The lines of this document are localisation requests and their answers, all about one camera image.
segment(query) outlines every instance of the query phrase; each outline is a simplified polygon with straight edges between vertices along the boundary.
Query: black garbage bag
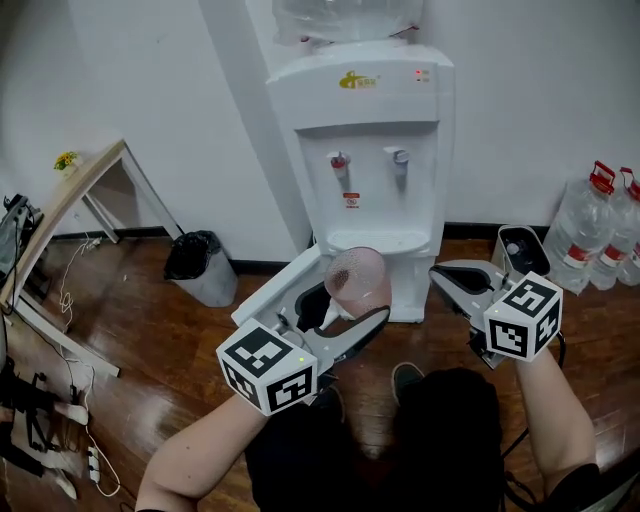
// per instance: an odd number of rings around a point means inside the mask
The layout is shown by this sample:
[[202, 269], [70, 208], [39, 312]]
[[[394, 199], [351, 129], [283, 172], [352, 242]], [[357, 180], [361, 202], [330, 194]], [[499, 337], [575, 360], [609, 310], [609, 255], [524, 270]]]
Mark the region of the black garbage bag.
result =
[[209, 266], [209, 259], [222, 250], [212, 231], [192, 231], [178, 237], [164, 266], [164, 278], [178, 281], [196, 279]]

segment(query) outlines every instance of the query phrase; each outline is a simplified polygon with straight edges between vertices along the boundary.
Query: potted plant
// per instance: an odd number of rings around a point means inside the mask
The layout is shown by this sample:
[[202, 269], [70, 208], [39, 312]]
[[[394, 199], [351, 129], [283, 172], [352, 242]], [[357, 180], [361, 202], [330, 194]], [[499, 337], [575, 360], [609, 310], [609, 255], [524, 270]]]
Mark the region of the potted plant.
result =
[[82, 165], [82, 158], [75, 151], [62, 153], [57, 159], [53, 168], [60, 173], [63, 179], [68, 179], [78, 167]]

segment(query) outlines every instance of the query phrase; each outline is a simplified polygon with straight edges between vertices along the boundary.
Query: wooden table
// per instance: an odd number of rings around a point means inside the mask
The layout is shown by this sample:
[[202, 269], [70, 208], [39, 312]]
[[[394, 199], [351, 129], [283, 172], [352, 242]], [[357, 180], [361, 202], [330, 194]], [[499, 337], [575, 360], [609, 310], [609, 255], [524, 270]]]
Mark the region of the wooden table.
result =
[[160, 198], [142, 173], [124, 140], [119, 140], [82, 164], [69, 179], [57, 186], [51, 202], [42, 210], [44, 213], [42, 222], [33, 233], [27, 247], [20, 256], [15, 272], [15, 275], [17, 275], [15, 289], [14, 272], [11, 272], [0, 292], [0, 303], [5, 307], [10, 307], [13, 300], [12, 297], [15, 296], [15, 310], [28, 323], [54, 342], [73, 352], [84, 362], [91, 364], [96, 371], [106, 372], [114, 376], [117, 376], [120, 372], [118, 367], [69, 338], [66, 335], [66, 329], [61, 327], [51, 313], [45, 311], [37, 302], [32, 300], [23, 290], [23, 287], [29, 273], [51, 240], [56, 227], [78, 200], [82, 200], [87, 205], [100, 222], [107, 236], [114, 243], [118, 241], [111, 222], [104, 215], [97, 201], [91, 196], [90, 189], [119, 160], [122, 161], [124, 171], [145, 197], [169, 236], [175, 239], [182, 234], [171, 214], [162, 204]]

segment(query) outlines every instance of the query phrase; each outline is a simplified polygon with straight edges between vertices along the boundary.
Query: pink cup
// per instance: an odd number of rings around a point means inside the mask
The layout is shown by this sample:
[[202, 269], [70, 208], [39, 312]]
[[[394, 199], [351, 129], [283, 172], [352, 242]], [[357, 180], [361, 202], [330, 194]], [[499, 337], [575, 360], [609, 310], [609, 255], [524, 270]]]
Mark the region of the pink cup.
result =
[[337, 256], [327, 269], [324, 286], [354, 318], [391, 307], [391, 281], [384, 258], [370, 247], [355, 247]]

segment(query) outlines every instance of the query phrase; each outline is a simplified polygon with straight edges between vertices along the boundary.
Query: white wall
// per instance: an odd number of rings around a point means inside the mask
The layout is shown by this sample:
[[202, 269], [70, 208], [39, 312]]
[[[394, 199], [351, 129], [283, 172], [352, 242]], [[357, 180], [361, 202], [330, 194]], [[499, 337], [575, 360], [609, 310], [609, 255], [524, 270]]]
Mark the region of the white wall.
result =
[[[9, 1], [22, 7], [0, 68], [1, 192], [44, 204], [57, 154], [124, 137], [185, 231], [212, 229], [235, 259], [287, 261], [305, 247], [305, 216], [283, 218], [197, 0]], [[117, 227], [158, 225], [121, 171], [95, 192]], [[74, 210], [81, 222], [63, 232], [98, 229]]]
[[[270, 2], [245, 0], [270, 72]], [[456, 65], [447, 221], [545, 225], [593, 161], [640, 172], [640, 5], [634, 0], [427, 0], [419, 42]]]
[[198, 2], [69, 5], [108, 119], [178, 224], [213, 229], [236, 259], [294, 258]]
[[[44, 206], [59, 178], [58, 154], [86, 155], [118, 138], [95, 100], [76, 42], [66, 0], [13, 0], [2, 11], [0, 60], [0, 182], [2, 194], [26, 194]], [[116, 227], [156, 225], [145, 204], [136, 202], [131, 182], [114, 172], [95, 187], [106, 205], [117, 205]], [[98, 229], [82, 204], [62, 222], [59, 233]]]
[[296, 244], [306, 249], [311, 225], [267, 94], [269, 71], [244, 2], [199, 0], [229, 90], [278, 209]]

